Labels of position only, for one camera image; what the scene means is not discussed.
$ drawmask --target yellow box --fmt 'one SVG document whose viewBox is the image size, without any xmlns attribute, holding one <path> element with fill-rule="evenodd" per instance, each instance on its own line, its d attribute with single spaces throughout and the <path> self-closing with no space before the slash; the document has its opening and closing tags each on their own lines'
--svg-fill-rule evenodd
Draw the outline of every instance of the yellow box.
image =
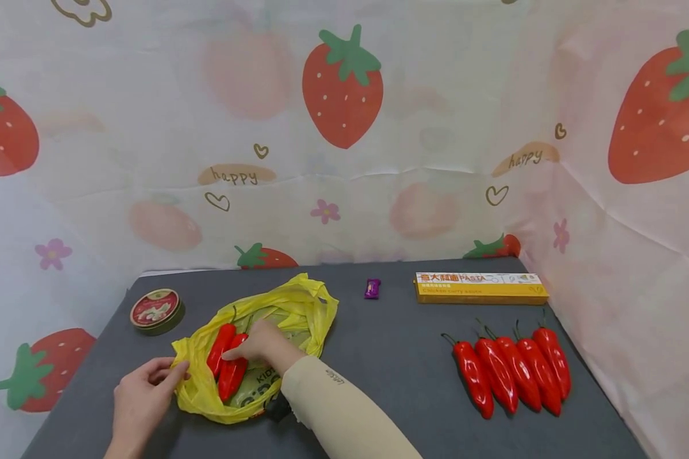
<svg viewBox="0 0 689 459">
<path fill-rule="evenodd" d="M 419 303 L 543 305 L 549 299 L 530 273 L 417 272 L 413 285 Z"/>
</svg>

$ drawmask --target yellow plastic bag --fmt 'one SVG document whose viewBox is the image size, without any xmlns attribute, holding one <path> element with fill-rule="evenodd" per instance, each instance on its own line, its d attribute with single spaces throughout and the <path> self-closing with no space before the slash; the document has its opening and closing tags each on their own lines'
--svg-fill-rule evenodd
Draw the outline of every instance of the yellow plastic bag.
<svg viewBox="0 0 689 459">
<path fill-rule="evenodd" d="M 176 388 L 179 408 L 222 424 L 236 424 L 263 414 L 267 402 L 281 387 L 281 377 L 263 362 L 249 362 L 239 391 L 224 405 L 206 364 L 219 327 L 234 320 L 237 333 L 243 333 L 251 323 L 266 319 L 277 323 L 288 340 L 304 352 L 319 357 L 338 303 L 323 282 L 303 273 L 267 293 L 234 301 L 220 309 L 189 338 L 171 343 L 176 351 L 174 365 L 184 360 L 190 362 L 191 378 Z"/>
</svg>

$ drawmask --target strawberry print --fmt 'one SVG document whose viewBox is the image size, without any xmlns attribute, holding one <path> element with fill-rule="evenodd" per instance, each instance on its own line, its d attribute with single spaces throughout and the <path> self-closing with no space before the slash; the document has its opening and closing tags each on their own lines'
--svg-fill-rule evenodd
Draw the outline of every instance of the strawberry print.
<svg viewBox="0 0 689 459">
<path fill-rule="evenodd" d="M 268 268 L 291 268 L 298 266 L 296 260 L 290 256 L 283 252 L 263 247 L 260 242 L 254 243 L 248 251 L 243 251 L 237 246 L 235 248 L 240 252 L 237 266 L 243 270 L 265 270 Z"/>
<path fill-rule="evenodd" d="M 94 338 L 81 328 L 50 334 L 33 346 L 21 344 L 12 376 L 0 381 L 0 391 L 7 391 L 8 407 L 50 411 L 93 344 Z"/>
<path fill-rule="evenodd" d="M 322 30 L 321 45 L 303 66 L 303 101 L 325 140 L 349 149 L 365 135 L 383 103 L 380 62 L 360 47 L 362 27 L 349 40 Z"/>
<path fill-rule="evenodd" d="M 486 259 L 496 256 L 514 256 L 518 258 L 521 254 L 521 243 L 513 234 L 502 234 L 500 237 L 485 244 L 475 240 L 475 248 L 465 253 L 463 259 Z"/>
<path fill-rule="evenodd" d="M 689 170 L 689 30 L 630 83 L 612 131 L 607 164 L 622 184 L 646 184 Z"/>
<path fill-rule="evenodd" d="M 30 168 L 38 157 L 38 131 L 30 116 L 0 87 L 0 177 Z"/>
</svg>

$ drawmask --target tin lid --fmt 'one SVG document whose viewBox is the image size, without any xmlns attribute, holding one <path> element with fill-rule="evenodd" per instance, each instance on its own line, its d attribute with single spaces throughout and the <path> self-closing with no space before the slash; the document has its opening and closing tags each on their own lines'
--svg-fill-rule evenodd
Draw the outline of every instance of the tin lid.
<svg viewBox="0 0 689 459">
<path fill-rule="evenodd" d="M 143 296 L 130 310 L 133 327 L 147 330 L 169 322 L 179 310 L 179 294 L 158 289 Z"/>
</svg>

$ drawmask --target gray table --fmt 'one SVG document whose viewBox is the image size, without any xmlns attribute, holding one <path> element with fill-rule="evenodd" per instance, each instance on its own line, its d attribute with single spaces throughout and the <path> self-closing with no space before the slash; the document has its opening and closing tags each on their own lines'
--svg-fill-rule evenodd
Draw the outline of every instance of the gray table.
<svg viewBox="0 0 689 459">
<path fill-rule="evenodd" d="M 128 291 L 24 459 L 101 458 L 110 441 L 112 390 L 152 357 L 174 354 L 171 341 L 188 337 L 215 311 L 243 296 L 268 291 L 298 272 L 324 281 L 339 313 L 322 359 L 355 383 L 401 427 L 424 458 L 645 459 L 633 435 L 574 351 L 560 335 L 573 377 L 560 418 L 521 405 L 513 419 L 496 406 L 481 419 L 457 376 L 446 332 L 474 341 L 479 316 L 500 335 L 515 319 L 524 331 L 542 315 L 536 306 L 418 304 L 413 274 L 525 272 L 517 259 L 325 265 L 285 270 L 186 272 L 141 277 Z M 383 281 L 379 300 L 364 300 L 368 277 Z M 128 311 L 146 292 L 169 287 L 181 295 L 186 317 L 160 337 L 138 334 Z M 560 330 L 548 314 L 549 327 Z M 326 458 L 314 435 L 288 416 L 223 426 L 172 408 L 146 451 L 148 458 Z"/>
</svg>

